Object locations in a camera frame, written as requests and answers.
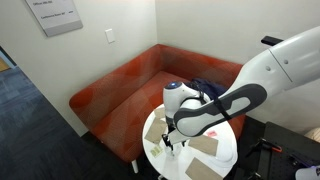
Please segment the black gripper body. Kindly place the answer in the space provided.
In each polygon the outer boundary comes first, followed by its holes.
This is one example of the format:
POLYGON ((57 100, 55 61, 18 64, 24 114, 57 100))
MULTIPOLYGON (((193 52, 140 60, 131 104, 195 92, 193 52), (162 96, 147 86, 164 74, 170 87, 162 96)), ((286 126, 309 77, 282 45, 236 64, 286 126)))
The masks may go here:
POLYGON ((177 129, 173 126, 168 127, 168 139, 167 144, 169 146, 173 146, 174 144, 181 143, 187 140, 187 137, 181 134, 177 129))

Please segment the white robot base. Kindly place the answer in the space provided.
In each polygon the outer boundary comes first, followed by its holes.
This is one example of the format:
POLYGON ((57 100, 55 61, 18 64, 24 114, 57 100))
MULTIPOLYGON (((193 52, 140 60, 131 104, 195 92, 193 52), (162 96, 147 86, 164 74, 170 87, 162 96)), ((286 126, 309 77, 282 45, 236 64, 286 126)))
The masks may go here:
POLYGON ((298 169, 295 173, 296 180, 320 180, 320 166, 298 169))

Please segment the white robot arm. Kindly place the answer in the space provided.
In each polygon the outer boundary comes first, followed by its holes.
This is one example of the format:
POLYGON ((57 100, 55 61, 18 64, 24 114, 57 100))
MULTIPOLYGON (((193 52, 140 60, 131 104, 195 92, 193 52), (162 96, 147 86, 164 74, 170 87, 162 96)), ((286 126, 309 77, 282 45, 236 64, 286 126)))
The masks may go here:
POLYGON ((217 98, 197 85, 176 81, 163 89, 169 147, 245 114, 266 99, 320 78, 320 27, 279 42, 241 68, 231 87, 217 98))

